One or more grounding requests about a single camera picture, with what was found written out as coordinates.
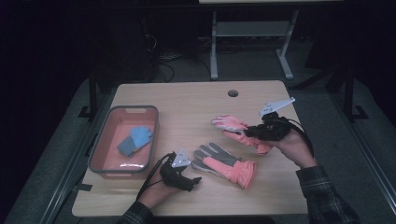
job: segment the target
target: metal stand leg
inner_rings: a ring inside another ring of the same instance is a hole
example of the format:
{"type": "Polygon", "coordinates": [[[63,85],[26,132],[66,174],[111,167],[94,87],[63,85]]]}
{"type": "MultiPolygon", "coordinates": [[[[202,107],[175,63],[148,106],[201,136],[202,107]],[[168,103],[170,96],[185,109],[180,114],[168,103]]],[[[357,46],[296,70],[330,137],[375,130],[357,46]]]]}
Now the metal stand leg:
{"type": "Polygon", "coordinates": [[[285,74],[286,79],[293,79],[293,74],[291,73],[288,61],[286,60],[286,50],[288,49],[289,42],[291,39],[291,35],[293,34],[294,25],[297,21],[299,10],[294,10],[291,15],[290,24],[288,27],[288,31],[285,35],[285,43],[283,44],[281,49],[276,50],[277,58],[279,59],[280,65],[282,66],[283,73],[285,74]]]}
{"type": "Polygon", "coordinates": [[[216,11],[212,22],[212,51],[210,52],[210,80],[218,80],[218,59],[216,58],[216,11]]]}

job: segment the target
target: shirt sleeve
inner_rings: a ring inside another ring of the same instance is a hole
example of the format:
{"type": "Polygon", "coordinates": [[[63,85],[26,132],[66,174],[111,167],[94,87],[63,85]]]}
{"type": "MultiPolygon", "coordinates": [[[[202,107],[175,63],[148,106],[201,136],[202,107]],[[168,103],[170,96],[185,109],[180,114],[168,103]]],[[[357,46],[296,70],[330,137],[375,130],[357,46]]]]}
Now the shirt sleeve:
{"type": "Polygon", "coordinates": [[[356,212],[335,190],[322,166],[296,172],[306,198],[310,224],[360,223],[356,212]]]}
{"type": "Polygon", "coordinates": [[[145,205],[134,202],[117,224],[148,224],[152,218],[152,212],[145,205]]]}

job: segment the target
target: pink tray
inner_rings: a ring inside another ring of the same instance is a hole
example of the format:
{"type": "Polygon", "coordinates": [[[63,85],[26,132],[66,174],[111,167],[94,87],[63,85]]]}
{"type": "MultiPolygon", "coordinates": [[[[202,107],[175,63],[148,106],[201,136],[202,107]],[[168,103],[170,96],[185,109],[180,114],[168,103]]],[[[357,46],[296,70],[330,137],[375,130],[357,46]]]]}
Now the pink tray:
{"type": "Polygon", "coordinates": [[[148,166],[155,143],[158,109],[153,105],[115,106],[106,115],[105,122],[93,146],[88,167],[104,178],[131,177],[148,166]],[[150,142],[131,158],[122,155],[117,146],[136,126],[150,128],[150,142]]]}

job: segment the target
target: hand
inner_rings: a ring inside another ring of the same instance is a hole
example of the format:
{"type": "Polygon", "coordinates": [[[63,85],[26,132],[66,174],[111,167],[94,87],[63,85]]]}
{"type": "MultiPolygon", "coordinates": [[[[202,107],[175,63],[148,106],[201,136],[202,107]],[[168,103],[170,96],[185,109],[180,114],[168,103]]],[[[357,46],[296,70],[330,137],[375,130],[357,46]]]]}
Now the hand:
{"type": "Polygon", "coordinates": [[[148,187],[137,200],[149,209],[153,209],[155,206],[162,203],[170,195],[181,191],[181,189],[166,186],[162,181],[163,178],[160,175],[160,170],[161,166],[158,168],[158,170],[155,172],[154,176],[149,182],[149,185],[153,185],[148,187]]]}
{"type": "Polygon", "coordinates": [[[279,148],[283,155],[289,160],[294,161],[301,169],[318,165],[304,139],[293,129],[282,140],[266,141],[266,143],[279,148]]]}

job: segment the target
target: pink glove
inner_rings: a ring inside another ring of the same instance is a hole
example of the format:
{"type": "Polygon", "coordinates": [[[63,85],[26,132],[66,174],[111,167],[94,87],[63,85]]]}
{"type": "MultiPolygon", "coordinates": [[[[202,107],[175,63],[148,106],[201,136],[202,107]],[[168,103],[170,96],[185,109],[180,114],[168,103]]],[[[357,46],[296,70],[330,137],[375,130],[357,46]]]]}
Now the pink glove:
{"type": "Polygon", "coordinates": [[[250,188],[256,174],[256,162],[237,159],[214,143],[201,145],[194,156],[197,160],[192,161],[192,168],[228,179],[242,189],[250,188]]]}
{"type": "Polygon", "coordinates": [[[221,133],[223,135],[247,146],[255,147],[258,155],[267,154],[272,149],[272,146],[258,138],[247,137],[244,130],[248,128],[248,125],[234,116],[217,116],[215,119],[212,119],[211,123],[216,128],[222,129],[223,131],[221,133]]]}

